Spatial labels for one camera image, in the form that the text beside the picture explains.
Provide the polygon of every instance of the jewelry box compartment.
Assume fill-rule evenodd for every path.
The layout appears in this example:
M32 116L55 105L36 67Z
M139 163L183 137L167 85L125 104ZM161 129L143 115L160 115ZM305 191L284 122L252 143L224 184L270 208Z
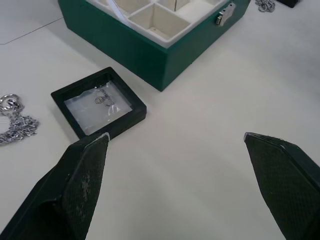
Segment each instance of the jewelry box compartment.
M119 20L107 0L86 0ZM228 0L114 0L129 27L169 48Z
M108 67L51 94L81 139L108 132L115 138L145 119L146 105Z

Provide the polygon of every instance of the silver chain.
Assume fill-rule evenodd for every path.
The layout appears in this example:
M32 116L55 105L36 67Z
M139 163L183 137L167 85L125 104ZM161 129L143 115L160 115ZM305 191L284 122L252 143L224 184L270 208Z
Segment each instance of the silver chain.
M276 4L274 0L255 0L255 4L259 6L259 11L272 13L275 10Z
M0 133L0 146L37 134L39 122L30 116L21 116L23 109L20 97L15 94L0 98L0 115L8 117L10 120L8 131Z

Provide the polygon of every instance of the clear plastic film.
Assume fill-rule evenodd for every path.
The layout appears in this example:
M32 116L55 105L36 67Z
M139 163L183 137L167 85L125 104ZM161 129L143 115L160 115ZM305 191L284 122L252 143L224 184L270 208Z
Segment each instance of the clear plastic film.
M132 111L129 101L112 81L84 91L64 103L86 135Z

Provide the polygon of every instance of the white table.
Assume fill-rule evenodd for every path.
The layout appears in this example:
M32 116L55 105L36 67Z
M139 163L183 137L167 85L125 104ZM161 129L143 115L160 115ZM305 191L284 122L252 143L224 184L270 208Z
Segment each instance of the white table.
M245 17L164 92L69 31L63 19L0 45L0 96L16 93L38 135L0 148L0 231L77 140L50 93L113 67L147 104L109 146L88 240L283 240L243 143L257 132L320 164L320 7ZM0 118L4 129L5 119Z

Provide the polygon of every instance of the metal clasp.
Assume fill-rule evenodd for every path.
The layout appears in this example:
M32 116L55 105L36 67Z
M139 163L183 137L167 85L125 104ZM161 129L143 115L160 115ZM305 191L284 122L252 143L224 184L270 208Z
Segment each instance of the metal clasp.
M236 8L236 5L232 2L225 9L219 12L219 16L216 19L216 24L222 27L225 22L232 16Z

